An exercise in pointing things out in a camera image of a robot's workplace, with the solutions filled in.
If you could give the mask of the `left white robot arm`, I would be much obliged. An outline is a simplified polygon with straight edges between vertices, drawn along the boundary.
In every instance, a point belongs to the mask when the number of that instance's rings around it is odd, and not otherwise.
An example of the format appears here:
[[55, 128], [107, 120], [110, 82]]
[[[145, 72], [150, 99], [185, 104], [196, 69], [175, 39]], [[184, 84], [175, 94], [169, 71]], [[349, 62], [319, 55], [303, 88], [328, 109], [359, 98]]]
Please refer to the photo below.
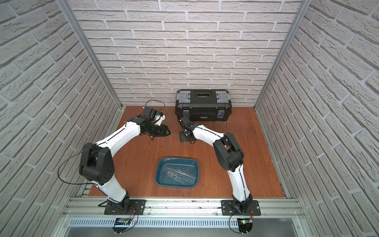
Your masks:
[[108, 201], [119, 204], [127, 199], [127, 191], [115, 177], [113, 156], [129, 141], [140, 135], [166, 137], [171, 134], [168, 126], [162, 124], [165, 115], [159, 113], [152, 119], [132, 117], [125, 125], [108, 137], [94, 144], [83, 146], [79, 174], [95, 184], [107, 196]]

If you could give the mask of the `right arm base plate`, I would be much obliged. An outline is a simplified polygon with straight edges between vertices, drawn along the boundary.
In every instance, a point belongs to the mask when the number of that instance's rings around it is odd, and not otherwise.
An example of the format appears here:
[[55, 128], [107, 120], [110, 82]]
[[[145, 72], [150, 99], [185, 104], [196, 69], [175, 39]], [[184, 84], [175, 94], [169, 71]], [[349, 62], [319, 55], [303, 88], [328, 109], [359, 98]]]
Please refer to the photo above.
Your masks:
[[232, 199], [221, 200], [221, 211], [223, 216], [244, 215], [261, 216], [260, 206], [257, 200], [250, 201], [250, 205], [239, 204]]

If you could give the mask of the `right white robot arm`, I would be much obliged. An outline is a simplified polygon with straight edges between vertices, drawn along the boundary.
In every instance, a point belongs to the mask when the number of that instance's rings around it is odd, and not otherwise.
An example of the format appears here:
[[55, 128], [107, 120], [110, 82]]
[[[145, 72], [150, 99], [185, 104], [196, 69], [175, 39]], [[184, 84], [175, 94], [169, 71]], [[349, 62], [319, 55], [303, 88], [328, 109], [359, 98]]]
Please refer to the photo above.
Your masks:
[[227, 171], [233, 188], [234, 208], [245, 213], [253, 201], [247, 187], [244, 171], [244, 152], [232, 133], [219, 133], [202, 124], [195, 123], [182, 126], [181, 142], [195, 143], [201, 140], [212, 146], [220, 166]]

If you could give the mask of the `clear triangular scale ruler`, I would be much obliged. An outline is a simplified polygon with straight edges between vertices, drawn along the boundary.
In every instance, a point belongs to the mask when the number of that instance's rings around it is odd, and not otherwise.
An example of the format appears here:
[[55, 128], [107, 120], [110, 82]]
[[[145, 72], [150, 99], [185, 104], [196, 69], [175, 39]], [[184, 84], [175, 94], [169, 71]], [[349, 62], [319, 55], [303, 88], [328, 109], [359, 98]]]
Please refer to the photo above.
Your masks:
[[194, 167], [165, 165], [164, 169], [172, 176], [176, 176], [179, 178], [197, 179]]

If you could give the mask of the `clear stencil ruler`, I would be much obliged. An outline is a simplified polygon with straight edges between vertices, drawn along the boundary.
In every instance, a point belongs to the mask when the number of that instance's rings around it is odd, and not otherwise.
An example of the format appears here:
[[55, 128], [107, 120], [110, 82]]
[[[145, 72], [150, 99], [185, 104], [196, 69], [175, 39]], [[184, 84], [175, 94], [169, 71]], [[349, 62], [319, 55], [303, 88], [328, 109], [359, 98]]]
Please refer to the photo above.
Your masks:
[[186, 181], [183, 175], [175, 173], [175, 172], [170, 171], [170, 170], [162, 170], [160, 177], [161, 177], [161, 179], [171, 178], [172, 180], [174, 180], [177, 183], [185, 183], [185, 181]]
[[190, 176], [181, 171], [174, 170], [172, 168], [164, 168], [160, 178], [163, 182], [175, 182], [180, 186], [191, 186], [194, 185], [197, 181], [196, 177]]
[[189, 178], [197, 179], [196, 176], [189, 175], [189, 174], [187, 174], [187, 173], [185, 173], [185, 172], [179, 171], [179, 170], [177, 170], [177, 169], [172, 169], [172, 168], [169, 168], [169, 167], [166, 167], [166, 166], [163, 168], [163, 170], [170, 170], [170, 171], [173, 171], [173, 172], [175, 172], [175, 173], [178, 173], [178, 174], [181, 174], [181, 175], [187, 176], [187, 177], [189, 177]]

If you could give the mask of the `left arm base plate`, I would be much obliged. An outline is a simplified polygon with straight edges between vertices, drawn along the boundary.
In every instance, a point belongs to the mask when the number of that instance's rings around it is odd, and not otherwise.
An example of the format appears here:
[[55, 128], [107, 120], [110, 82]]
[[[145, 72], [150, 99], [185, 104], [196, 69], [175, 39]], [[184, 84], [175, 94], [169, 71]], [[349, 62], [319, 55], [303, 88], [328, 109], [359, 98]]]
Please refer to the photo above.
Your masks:
[[131, 215], [135, 210], [135, 215], [143, 215], [146, 205], [145, 199], [127, 199], [121, 203], [107, 201], [105, 215]]

